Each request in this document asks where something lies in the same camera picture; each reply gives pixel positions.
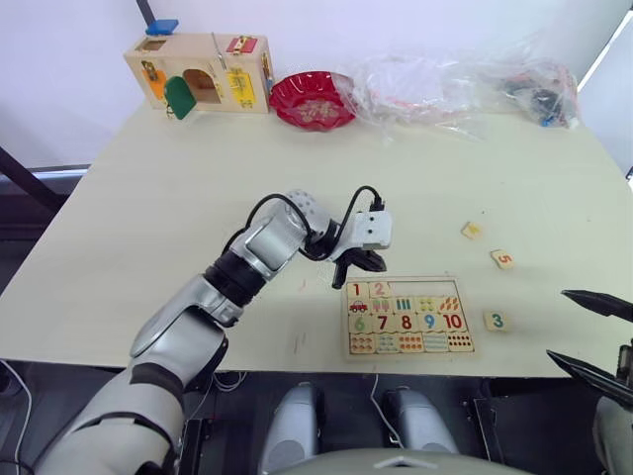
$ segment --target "puzzle piece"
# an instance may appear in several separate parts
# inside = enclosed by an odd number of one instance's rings
[[[398,335],[398,341],[400,344],[400,351],[402,353],[424,352],[422,333],[400,333]]]
[[[350,315],[350,333],[371,333],[373,331],[372,317],[370,315]]]
[[[347,284],[347,300],[369,300],[369,284],[367,282],[350,282]]]
[[[484,312],[484,323],[489,332],[507,332],[509,321],[502,312]]]
[[[434,297],[417,297],[416,312],[435,312],[437,298]]]
[[[398,331],[398,319],[394,314],[374,315],[372,319],[374,333],[395,333]]]
[[[425,351],[445,353],[448,351],[448,335],[445,332],[426,332],[422,334]]]
[[[482,227],[477,223],[468,222],[462,228],[462,235],[468,239],[478,239],[482,236]]]
[[[461,306],[459,305],[459,299],[456,295],[449,295],[442,298],[437,304],[438,312],[461,312]]]
[[[392,299],[371,299],[369,311],[372,315],[384,315],[393,313]]]
[[[377,353],[399,353],[400,345],[396,333],[381,333],[376,335]]]
[[[389,282],[370,282],[369,283],[369,296],[374,298],[385,298],[392,296],[392,289],[389,286]]]
[[[491,257],[498,265],[499,269],[507,270],[514,267],[514,259],[503,249],[491,251]]]
[[[457,312],[451,312],[450,314],[439,314],[442,323],[445,325],[445,329],[449,332],[466,332],[466,321],[464,316]]]
[[[444,319],[439,314],[430,312],[417,315],[417,326],[423,332],[444,332],[448,330]]]
[[[448,335],[448,349],[451,351],[475,351],[468,332],[450,333]]]
[[[347,306],[348,315],[369,315],[369,301],[367,300],[348,300]]]
[[[415,312],[414,297],[395,297],[394,313],[396,314],[412,314]]]
[[[349,336],[349,352],[352,354],[368,354],[376,350],[373,334],[351,334]]]
[[[398,325],[398,332],[419,332],[417,315],[413,312],[410,314],[397,314],[396,322]]]

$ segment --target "wooden puzzle board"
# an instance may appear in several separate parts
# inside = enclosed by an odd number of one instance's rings
[[[343,352],[348,358],[475,352],[454,278],[350,279],[342,300]]]

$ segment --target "clear plastic wrap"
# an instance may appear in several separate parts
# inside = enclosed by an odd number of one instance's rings
[[[580,121],[576,79],[550,60],[468,66],[484,112],[523,111],[543,127],[573,129]]]
[[[431,56],[374,56],[345,70],[352,81],[335,80],[335,86],[345,107],[370,124],[424,124],[470,135],[475,88],[454,73],[457,64]]]
[[[341,71],[334,80],[357,118],[385,131],[393,123],[423,124],[482,137],[481,112],[523,111],[543,127],[579,122],[574,76],[550,60],[527,60],[525,47],[503,59],[385,54]]]

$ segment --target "black joint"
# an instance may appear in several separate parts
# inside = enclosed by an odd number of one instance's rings
[[[231,250],[209,267],[205,279],[239,307],[248,304],[266,281],[248,262]]]
[[[182,382],[174,373],[156,363],[138,364],[132,370],[130,384],[152,384],[164,389],[178,400],[181,408],[183,403]]]

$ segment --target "cable on floor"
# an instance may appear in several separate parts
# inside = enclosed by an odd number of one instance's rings
[[[27,387],[26,383],[24,382],[24,380],[20,377],[20,375],[18,374],[18,372],[13,369],[13,367],[7,363],[4,359],[0,359],[0,363],[2,363],[7,370],[13,374],[13,376],[18,380],[18,383],[20,383],[20,386],[22,386],[22,389],[24,389],[25,393],[27,393],[27,397],[29,398],[29,405],[27,406],[27,415],[24,417],[24,424],[22,425],[22,430],[20,431],[20,437],[18,437],[18,443],[16,444],[16,450],[15,452],[13,452],[13,458],[14,458],[14,465],[16,466],[16,475],[20,475],[21,472],[21,468],[24,467],[27,471],[29,471],[29,468],[26,468],[27,465],[24,464],[21,460],[20,460],[20,448],[22,447],[22,440],[24,440],[24,434],[27,431],[27,426],[29,425],[29,419],[31,418],[31,409],[33,408],[33,396],[31,395],[31,391],[29,391],[29,388]]]
[[[389,424],[389,421],[387,421],[387,418],[383,414],[383,410],[380,409],[380,405],[378,404],[378,402],[374,398],[374,394],[376,394],[376,387],[377,386],[378,386],[378,374],[376,374],[376,379],[374,380],[374,387],[372,388],[372,392],[369,395],[369,400],[372,402],[372,404],[374,406],[376,406],[376,410],[378,411],[378,415],[380,416],[380,419],[383,420],[383,423],[385,423],[385,426],[387,426],[387,428],[389,429],[389,432],[392,434],[392,436],[394,437],[394,439],[398,443],[398,446],[400,448],[405,448],[405,446],[403,445],[402,441],[400,440],[400,435],[394,429],[394,427],[391,424]]]
[[[203,404],[205,404],[205,401],[207,401],[207,398],[209,397],[209,393],[211,392],[212,386],[215,385],[218,388],[218,391],[221,391],[223,393],[230,393],[231,391],[234,391],[235,389],[237,389],[239,385],[244,382],[244,379],[246,379],[247,375],[248,373],[246,371],[240,371],[237,376],[237,381],[235,381],[234,383],[228,384],[218,379],[218,376],[216,375],[216,373],[214,373],[211,377],[211,383],[209,384],[209,387],[207,388],[207,391],[205,392],[205,396],[202,398],[202,400],[198,404],[198,407],[191,414],[189,419],[190,420],[194,419],[194,417],[198,414],[198,411],[200,411],[200,408],[202,408]]]

